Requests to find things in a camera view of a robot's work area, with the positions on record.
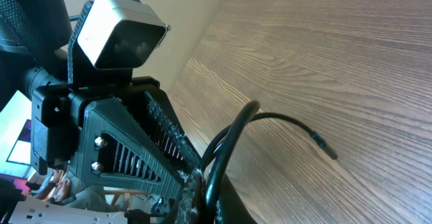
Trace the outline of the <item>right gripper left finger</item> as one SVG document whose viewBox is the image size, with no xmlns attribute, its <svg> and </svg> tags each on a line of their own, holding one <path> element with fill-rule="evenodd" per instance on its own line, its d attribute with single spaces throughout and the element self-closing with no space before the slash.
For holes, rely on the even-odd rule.
<svg viewBox="0 0 432 224">
<path fill-rule="evenodd" d="M 178 200 L 161 223 L 198 223 L 204 186 L 203 172 L 200 169 L 193 170 Z"/>
</svg>

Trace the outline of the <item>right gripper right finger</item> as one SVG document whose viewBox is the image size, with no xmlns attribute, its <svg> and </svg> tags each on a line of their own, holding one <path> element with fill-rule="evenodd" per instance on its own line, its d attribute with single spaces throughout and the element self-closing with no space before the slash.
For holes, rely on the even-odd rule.
<svg viewBox="0 0 432 224">
<path fill-rule="evenodd" d="M 221 183 L 215 222 L 217 224 L 257 224 L 244 206 L 228 176 L 225 176 Z"/>
</svg>

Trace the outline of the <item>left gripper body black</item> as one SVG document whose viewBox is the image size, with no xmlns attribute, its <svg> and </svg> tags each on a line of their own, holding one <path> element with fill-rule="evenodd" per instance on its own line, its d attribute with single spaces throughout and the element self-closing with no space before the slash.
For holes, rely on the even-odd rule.
<svg viewBox="0 0 432 224">
<path fill-rule="evenodd" d="M 32 101 L 32 150 L 30 163 L 41 174 L 70 160 L 80 145 L 84 110 L 93 101 L 120 98 L 127 101 L 140 89 L 159 88 L 152 77 L 134 78 L 123 84 L 104 83 L 78 86 L 52 76 L 29 79 Z"/>
</svg>

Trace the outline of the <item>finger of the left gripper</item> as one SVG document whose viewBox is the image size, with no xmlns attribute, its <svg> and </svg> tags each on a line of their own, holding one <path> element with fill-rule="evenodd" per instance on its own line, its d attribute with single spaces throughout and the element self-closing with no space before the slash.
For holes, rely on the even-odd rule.
<svg viewBox="0 0 432 224">
<path fill-rule="evenodd" d="M 186 162 L 171 136 L 146 111 L 142 114 L 139 124 L 117 99 L 87 105 L 72 173 L 87 185 L 177 198 Z"/>
<path fill-rule="evenodd" d="M 200 155 L 184 132 L 167 95 L 160 89 L 144 93 L 148 120 L 153 123 L 151 140 L 175 170 L 190 173 L 198 167 Z"/>
</svg>

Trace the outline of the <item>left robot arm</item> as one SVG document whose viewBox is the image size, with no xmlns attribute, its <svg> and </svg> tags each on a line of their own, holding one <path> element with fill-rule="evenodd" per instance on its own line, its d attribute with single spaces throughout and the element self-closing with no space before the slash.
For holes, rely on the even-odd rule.
<svg viewBox="0 0 432 224">
<path fill-rule="evenodd" d="M 157 80 L 135 78 L 169 26 L 140 0 L 1 0 L 1 75 L 32 103 L 30 165 L 177 198 L 200 157 Z"/>
</svg>

